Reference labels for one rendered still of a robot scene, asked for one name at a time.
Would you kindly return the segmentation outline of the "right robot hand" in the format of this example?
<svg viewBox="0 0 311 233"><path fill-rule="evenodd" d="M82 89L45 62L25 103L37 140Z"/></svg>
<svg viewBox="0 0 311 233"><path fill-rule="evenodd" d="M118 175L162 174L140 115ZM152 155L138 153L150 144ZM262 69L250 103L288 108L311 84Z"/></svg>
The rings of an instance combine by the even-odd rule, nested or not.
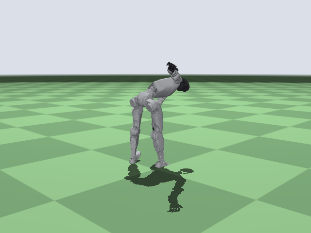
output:
<svg viewBox="0 0 311 233"><path fill-rule="evenodd" d="M174 64L168 62L167 65L169 65L168 70L171 71L172 73L174 72L174 70L178 71L178 69Z"/></svg>

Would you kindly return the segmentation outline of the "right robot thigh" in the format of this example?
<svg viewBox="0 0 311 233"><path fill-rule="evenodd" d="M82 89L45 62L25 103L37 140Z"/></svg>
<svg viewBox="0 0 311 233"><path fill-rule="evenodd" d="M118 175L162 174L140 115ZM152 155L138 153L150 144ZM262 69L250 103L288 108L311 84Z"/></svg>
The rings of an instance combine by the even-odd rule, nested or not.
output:
<svg viewBox="0 0 311 233"><path fill-rule="evenodd" d="M160 103L157 100L152 100L148 98L145 101L146 108L151 112L151 118L154 124L155 130L151 132L151 138L156 141L155 134L163 130L163 113L160 106Z"/></svg>

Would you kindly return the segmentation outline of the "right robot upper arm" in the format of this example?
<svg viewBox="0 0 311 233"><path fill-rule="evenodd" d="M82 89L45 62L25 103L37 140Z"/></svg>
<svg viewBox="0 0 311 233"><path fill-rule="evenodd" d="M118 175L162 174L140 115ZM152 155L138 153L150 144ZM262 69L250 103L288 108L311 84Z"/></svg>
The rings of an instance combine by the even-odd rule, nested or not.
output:
<svg viewBox="0 0 311 233"><path fill-rule="evenodd" d="M174 82L176 83L176 84L179 84L179 83L181 83L183 80L182 80L182 78L181 78L181 76L179 75L179 74L177 74L175 77L172 77L171 76L171 78L174 80Z"/></svg>

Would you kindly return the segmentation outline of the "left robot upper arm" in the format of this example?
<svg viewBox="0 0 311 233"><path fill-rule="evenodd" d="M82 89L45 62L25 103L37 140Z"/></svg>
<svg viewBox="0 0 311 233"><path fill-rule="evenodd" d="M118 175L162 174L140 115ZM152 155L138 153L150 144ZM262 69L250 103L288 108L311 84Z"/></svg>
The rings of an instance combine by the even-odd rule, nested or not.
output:
<svg viewBox="0 0 311 233"><path fill-rule="evenodd" d="M167 97L161 97L158 98L157 101L160 103L160 105L162 105L163 101L166 99Z"/></svg>

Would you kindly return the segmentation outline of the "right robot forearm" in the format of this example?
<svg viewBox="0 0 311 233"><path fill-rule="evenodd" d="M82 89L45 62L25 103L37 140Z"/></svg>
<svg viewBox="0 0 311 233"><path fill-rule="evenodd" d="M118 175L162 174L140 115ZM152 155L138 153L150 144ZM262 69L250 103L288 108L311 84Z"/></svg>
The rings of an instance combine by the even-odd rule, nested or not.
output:
<svg viewBox="0 0 311 233"><path fill-rule="evenodd" d="M179 74L176 70L174 70L174 72L172 73L171 71L167 70L168 73L172 76L175 77L177 74ZM180 74L179 74L180 75Z"/></svg>

